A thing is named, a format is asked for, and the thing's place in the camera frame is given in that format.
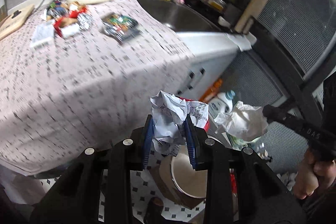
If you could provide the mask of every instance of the stainless steel sink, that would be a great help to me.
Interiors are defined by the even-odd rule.
[[[165,0],[137,0],[152,17],[175,32],[219,32],[219,28],[185,5]]]

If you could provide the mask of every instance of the table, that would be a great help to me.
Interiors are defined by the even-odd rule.
[[[193,58],[136,0],[89,5],[88,31],[36,52],[29,43],[42,10],[0,42],[0,164],[23,175],[128,137],[151,113],[151,96],[176,92]],[[136,19],[142,34],[122,46],[102,34],[110,12]]]

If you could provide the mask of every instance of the orange bottle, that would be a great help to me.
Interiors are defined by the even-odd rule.
[[[223,80],[219,78],[207,91],[203,94],[203,96],[199,99],[200,102],[208,103],[213,97],[215,97],[218,92],[219,88],[222,86]]]

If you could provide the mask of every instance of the crumpled receipt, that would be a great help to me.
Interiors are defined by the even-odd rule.
[[[214,121],[221,125],[218,133],[226,132],[246,142],[264,135],[268,126],[263,107],[246,105],[241,101],[236,103],[232,112],[219,113]]]
[[[193,124],[204,128],[208,121],[208,105],[198,101],[180,99],[160,91],[151,98],[155,150],[176,156],[180,145],[185,145],[183,122],[187,114]]]

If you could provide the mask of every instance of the wooden cutting board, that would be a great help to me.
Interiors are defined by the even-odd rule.
[[[4,22],[1,22],[0,26],[0,41],[18,30],[26,22],[34,7],[34,4],[31,4],[21,10],[16,10],[7,19],[4,19]]]

